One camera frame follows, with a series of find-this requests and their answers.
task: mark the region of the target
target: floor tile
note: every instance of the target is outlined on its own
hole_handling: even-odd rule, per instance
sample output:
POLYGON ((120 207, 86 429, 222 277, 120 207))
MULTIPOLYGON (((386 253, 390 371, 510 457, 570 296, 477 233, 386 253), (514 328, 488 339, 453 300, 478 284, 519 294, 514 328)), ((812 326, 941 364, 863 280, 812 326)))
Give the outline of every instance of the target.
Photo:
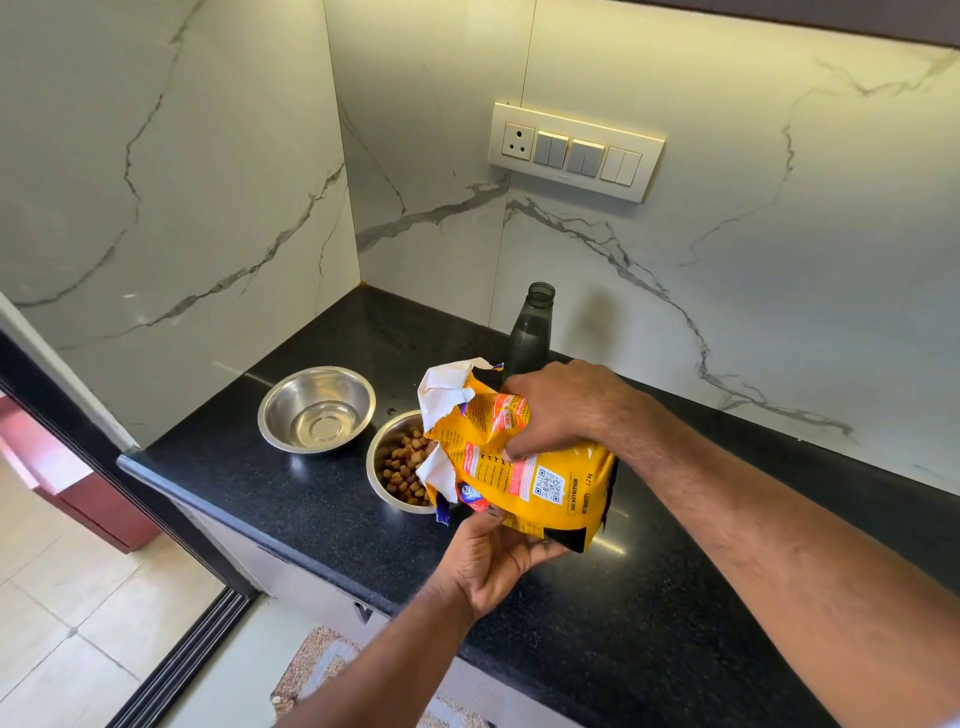
POLYGON ((0 700, 63 642, 67 632, 12 582, 0 587, 0 700))
POLYGON ((73 524, 27 488, 0 457, 0 584, 29 564, 73 524))
POLYGON ((127 672, 74 636, 0 702, 0 725, 103 728, 137 685, 127 672))
POLYGON ((166 535, 156 552, 80 627, 141 680, 224 589, 166 535))
POLYGON ((270 692, 316 626, 275 599, 261 597, 161 725, 273 725, 270 692))
POLYGON ((79 523, 13 577, 71 627, 93 614, 136 571, 150 547, 124 554, 79 523))

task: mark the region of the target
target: red cabinet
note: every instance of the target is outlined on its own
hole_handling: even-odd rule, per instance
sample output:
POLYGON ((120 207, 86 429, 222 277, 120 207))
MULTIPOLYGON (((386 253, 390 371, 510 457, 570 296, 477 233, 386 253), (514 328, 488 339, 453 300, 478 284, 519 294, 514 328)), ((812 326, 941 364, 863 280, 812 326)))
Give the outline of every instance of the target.
POLYGON ((160 529, 9 397, 0 396, 0 454, 47 502, 124 553, 160 529))

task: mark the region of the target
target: beige tile floor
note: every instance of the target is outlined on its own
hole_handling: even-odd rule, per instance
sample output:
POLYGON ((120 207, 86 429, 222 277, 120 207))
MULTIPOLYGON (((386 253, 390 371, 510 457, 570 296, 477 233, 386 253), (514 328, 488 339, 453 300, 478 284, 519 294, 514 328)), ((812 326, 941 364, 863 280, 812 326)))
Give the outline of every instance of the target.
POLYGON ((120 553, 0 458, 0 726, 102 728, 222 589, 166 535, 120 553))

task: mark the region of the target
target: glass bottle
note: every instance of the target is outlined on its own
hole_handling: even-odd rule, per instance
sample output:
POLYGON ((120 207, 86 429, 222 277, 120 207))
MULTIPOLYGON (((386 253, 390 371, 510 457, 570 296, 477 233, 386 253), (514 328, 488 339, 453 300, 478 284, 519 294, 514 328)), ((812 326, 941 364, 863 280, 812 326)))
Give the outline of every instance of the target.
POLYGON ((511 375, 535 372, 546 366, 555 293, 549 283, 538 281, 530 284, 527 300, 510 334, 510 350, 503 367, 504 379, 511 375))

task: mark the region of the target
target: wrinkled white paper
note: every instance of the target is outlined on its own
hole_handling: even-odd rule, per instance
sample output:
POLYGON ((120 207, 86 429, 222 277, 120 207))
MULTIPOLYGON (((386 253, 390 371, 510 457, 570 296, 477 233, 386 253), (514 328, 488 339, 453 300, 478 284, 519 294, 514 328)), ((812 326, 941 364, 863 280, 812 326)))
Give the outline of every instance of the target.
MULTIPOLYGON (((484 358, 454 361, 439 367, 430 367, 417 388, 420 413, 423 416, 423 431, 433 429, 439 422, 464 402, 476 396, 467 384, 470 369, 492 369, 484 358)), ((417 477, 422 483, 430 483, 450 503, 457 502, 457 472, 443 448, 434 448, 417 468, 417 477)))
POLYGON ((450 364, 441 364, 439 367, 430 367, 420 386, 417 387, 417 397, 420 399, 420 413, 423 416, 423 431, 433 429, 439 422, 464 402, 476 396, 467 383, 470 369, 492 369, 492 364, 483 358, 454 361, 450 364))

